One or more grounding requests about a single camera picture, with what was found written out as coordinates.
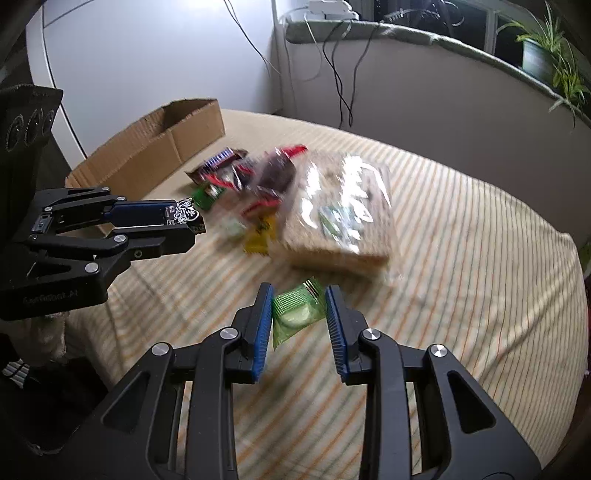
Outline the black white small snack packet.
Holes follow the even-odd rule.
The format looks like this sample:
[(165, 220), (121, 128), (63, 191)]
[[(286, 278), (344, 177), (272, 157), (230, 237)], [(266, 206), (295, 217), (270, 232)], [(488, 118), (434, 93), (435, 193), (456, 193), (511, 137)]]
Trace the black white small snack packet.
[(192, 198), (173, 202), (164, 210), (165, 224), (168, 226), (185, 225), (195, 235), (206, 232), (204, 218), (197, 210)]

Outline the green candy wrapper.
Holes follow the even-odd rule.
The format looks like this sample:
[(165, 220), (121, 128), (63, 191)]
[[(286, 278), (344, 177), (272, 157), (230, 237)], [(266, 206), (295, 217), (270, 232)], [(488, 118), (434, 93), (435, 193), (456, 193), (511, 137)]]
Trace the green candy wrapper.
[(191, 196), (196, 208), (202, 211), (211, 210), (216, 201), (221, 198), (225, 190), (217, 185), (205, 182), (197, 187)]

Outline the Snickers bar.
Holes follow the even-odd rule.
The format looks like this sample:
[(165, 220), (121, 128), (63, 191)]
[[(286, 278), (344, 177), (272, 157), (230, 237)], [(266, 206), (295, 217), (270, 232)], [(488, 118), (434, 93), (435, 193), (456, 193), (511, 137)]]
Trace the Snickers bar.
[(247, 154), (249, 154), (249, 152), (244, 149), (226, 147), (211, 158), (201, 162), (193, 170), (185, 171), (185, 174), (195, 185), (200, 185), (207, 180), (209, 175), (214, 174), (222, 168), (228, 167), (228, 165), (235, 161), (242, 160)]

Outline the yellow snack packet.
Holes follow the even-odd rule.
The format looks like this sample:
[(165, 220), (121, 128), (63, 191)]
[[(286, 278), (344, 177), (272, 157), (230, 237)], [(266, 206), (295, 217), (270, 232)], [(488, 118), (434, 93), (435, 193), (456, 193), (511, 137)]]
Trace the yellow snack packet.
[(249, 223), (243, 237), (243, 251), (249, 255), (269, 255), (270, 244), (276, 241), (276, 213), (243, 215), (243, 217)]

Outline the green clear jelly packet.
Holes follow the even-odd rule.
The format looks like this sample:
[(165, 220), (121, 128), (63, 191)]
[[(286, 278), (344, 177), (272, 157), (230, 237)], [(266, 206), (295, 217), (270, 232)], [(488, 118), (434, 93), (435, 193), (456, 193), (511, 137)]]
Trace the green clear jelly packet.
[(273, 348), (325, 319), (325, 288), (314, 277), (273, 298)]

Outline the red clear dark snack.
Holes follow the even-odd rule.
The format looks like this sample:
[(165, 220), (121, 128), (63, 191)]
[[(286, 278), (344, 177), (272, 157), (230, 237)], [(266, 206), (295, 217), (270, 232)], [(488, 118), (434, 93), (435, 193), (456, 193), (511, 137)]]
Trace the red clear dark snack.
[(307, 146), (297, 144), (276, 148), (259, 158), (246, 158), (240, 163), (245, 174), (243, 186), (250, 198), (245, 215), (253, 215), (256, 210), (276, 210), (280, 207), (297, 174), (294, 159), (307, 152)]

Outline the bread sandwich pack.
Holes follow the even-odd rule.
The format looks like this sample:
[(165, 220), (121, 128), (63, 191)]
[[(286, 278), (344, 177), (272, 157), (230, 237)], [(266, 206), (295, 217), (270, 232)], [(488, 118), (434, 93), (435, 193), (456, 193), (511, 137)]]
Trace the bread sandwich pack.
[(304, 152), (274, 251), (294, 266), (394, 283), (401, 256), (391, 186), (389, 169), (368, 157)]

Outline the red clear round pastry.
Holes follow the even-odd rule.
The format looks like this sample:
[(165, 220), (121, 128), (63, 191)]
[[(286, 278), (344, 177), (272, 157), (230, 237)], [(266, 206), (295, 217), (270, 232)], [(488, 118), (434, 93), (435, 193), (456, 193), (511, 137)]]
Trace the red clear round pastry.
[(254, 167), (249, 161), (239, 161), (218, 169), (205, 178), (219, 188), (240, 192), (249, 186), (254, 176)]

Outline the brown cardboard box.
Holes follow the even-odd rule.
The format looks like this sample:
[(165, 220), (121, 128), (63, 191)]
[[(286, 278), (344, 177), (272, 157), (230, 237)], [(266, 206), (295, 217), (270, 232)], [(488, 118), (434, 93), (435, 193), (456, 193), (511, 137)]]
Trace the brown cardboard box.
[(108, 187), (129, 200), (141, 200), (224, 134), (217, 100), (176, 100), (111, 137), (72, 170), (65, 185)]

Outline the white cabinet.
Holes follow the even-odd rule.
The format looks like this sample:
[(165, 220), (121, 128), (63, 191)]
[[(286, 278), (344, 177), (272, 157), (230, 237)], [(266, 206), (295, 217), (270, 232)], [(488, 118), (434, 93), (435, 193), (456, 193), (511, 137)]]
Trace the white cabinet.
[(280, 110), (270, 1), (47, 1), (26, 48), (34, 83), (63, 92), (52, 133), (70, 167), (174, 100)]

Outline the grey window sill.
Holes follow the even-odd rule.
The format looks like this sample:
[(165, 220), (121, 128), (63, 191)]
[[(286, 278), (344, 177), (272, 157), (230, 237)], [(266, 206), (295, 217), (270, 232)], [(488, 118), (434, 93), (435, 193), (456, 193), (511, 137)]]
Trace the grey window sill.
[(361, 66), (370, 46), (380, 40), (438, 48), (491, 65), (529, 84), (543, 94), (555, 100), (558, 99), (558, 96), (549, 87), (527, 75), (520, 66), (513, 66), (462, 41), (410, 27), (356, 20), (287, 20), (284, 23), (284, 39), (294, 45), (312, 44), (317, 46), (320, 56), (329, 64), (334, 62), (334, 52), (327, 49), (329, 43), (332, 42), (339, 46), (348, 40), (362, 41), (363, 52), (356, 59), (356, 64), (353, 67), (355, 70)]

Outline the white power strip box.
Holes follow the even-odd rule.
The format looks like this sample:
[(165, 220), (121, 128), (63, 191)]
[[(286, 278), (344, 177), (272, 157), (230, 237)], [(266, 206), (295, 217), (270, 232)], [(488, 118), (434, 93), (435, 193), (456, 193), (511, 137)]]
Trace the white power strip box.
[(314, 0), (304, 8), (304, 19), (313, 20), (359, 20), (360, 15), (348, 1)]

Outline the potted spider plant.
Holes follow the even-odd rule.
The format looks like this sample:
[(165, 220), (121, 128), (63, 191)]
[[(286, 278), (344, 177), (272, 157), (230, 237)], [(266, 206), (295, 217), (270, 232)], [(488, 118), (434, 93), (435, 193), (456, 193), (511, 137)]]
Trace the potted spider plant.
[(514, 42), (522, 46), (521, 70), (549, 87), (557, 96), (548, 112), (567, 108), (573, 126), (577, 119), (589, 118), (590, 82), (581, 71), (575, 47), (567, 38), (561, 16), (551, 1), (544, 2), (544, 16), (529, 11), (529, 23), (507, 19), (499, 24), (496, 35), (505, 31), (514, 33)]

